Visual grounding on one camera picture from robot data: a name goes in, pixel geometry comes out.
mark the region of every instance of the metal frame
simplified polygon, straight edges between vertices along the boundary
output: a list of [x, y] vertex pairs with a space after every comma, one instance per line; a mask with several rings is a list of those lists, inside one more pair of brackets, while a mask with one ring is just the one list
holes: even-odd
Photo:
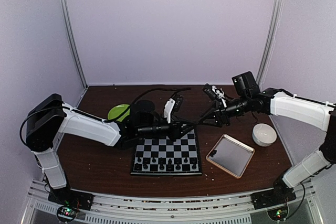
[[60, 0], [60, 2], [61, 2], [61, 6], [62, 6], [63, 18], [64, 18], [64, 23], [65, 23], [65, 27], [66, 27], [66, 31], [67, 31], [67, 37], [68, 37], [68, 41], [69, 41], [71, 54], [72, 54], [73, 60], [75, 62], [75, 66], [76, 66], [81, 84], [82, 84], [83, 88], [85, 89], [85, 88], [88, 87], [88, 85], [87, 85], [87, 82], [86, 82], [86, 79], [85, 79], [85, 76], [84, 76], [84, 72], [83, 72], [83, 68], [82, 68], [82, 65], [80, 63], [80, 59], [79, 59], [78, 52], [77, 52], [74, 33], [72, 31], [72, 26], [71, 26], [71, 22], [70, 22], [67, 0]]
[[[44, 182], [34, 180], [28, 192], [28, 204], [21, 219], [21, 224], [29, 224], [34, 209], [55, 214], [60, 206], [48, 201], [48, 193]], [[323, 224], [316, 199], [315, 190], [310, 181], [305, 183], [306, 200], [315, 224]], [[250, 194], [236, 193], [230, 195], [185, 197], [185, 198], [145, 198], [108, 194], [94, 194], [90, 211], [81, 211], [76, 220], [84, 223], [234, 223], [236, 219], [244, 219], [251, 223], [250, 215], [267, 209], [254, 210]], [[301, 186], [295, 188], [297, 199], [303, 195]]]
[[279, 24], [279, 17], [281, 13], [281, 7], [282, 7], [283, 0], [274, 0], [273, 5], [273, 11], [271, 16], [271, 22], [269, 25], [268, 35], [266, 39], [266, 44], [264, 48], [263, 57], [261, 59], [258, 75], [257, 75], [257, 83], [260, 84], [262, 81], [262, 78], [264, 76], [265, 71], [267, 70], [267, 63], [269, 60], [269, 57], [271, 55], [271, 49], [272, 49], [272, 42], [274, 40], [274, 35], [277, 29], [277, 26]]

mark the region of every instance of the chessboard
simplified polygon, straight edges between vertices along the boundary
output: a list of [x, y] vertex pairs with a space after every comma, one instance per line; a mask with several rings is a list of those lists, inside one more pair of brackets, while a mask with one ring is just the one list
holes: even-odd
[[201, 156], [195, 130], [181, 139], [143, 139], [135, 149], [133, 175], [201, 175]]

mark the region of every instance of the lavender wall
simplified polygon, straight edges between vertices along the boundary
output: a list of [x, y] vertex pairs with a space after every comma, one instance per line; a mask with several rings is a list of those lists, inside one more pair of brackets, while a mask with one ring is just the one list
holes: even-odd
[[[336, 0], [285, 0], [263, 88], [285, 88], [302, 97], [336, 102]], [[295, 163], [317, 148], [325, 134], [275, 117]], [[313, 180], [327, 223], [335, 223], [336, 167]]]
[[0, 0], [1, 223], [19, 223], [33, 178], [40, 178], [18, 130], [29, 110], [58, 92], [76, 103], [82, 92], [59, 0]]
[[68, 0], [89, 84], [221, 83], [257, 74], [274, 0]]

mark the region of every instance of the rectangular tray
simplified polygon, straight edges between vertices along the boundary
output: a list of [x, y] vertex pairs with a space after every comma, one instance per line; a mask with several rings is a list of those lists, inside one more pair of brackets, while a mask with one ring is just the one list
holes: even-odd
[[254, 152], [252, 147], [224, 134], [206, 160], [235, 178], [241, 178]]

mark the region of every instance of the wooden table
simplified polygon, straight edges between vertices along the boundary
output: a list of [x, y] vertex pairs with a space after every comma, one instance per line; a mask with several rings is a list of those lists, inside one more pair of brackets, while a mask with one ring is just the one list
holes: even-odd
[[[122, 103], [130, 103], [143, 91], [159, 86], [108, 86], [90, 87], [79, 109], [107, 118], [109, 110]], [[230, 96], [236, 96], [233, 86], [224, 86]], [[157, 91], [145, 96], [161, 111], [170, 92]], [[197, 120], [210, 103], [201, 86], [192, 86], [183, 92], [184, 102], [178, 116]], [[258, 123], [271, 121], [267, 115], [256, 114]], [[253, 142], [252, 129], [256, 120], [250, 113], [232, 118], [231, 126], [215, 128], [199, 126], [198, 139], [202, 159], [202, 176], [134, 176], [130, 175], [133, 150], [121, 151], [82, 137], [66, 135], [58, 155], [72, 188], [128, 196], [185, 197], [238, 193], [272, 186], [273, 181], [291, 166], [280, 141], [270, 147], [259, 147]], [[253, 147], [256, 152], [241, 179], [216, 168], [205, 156], [224, 133]]]

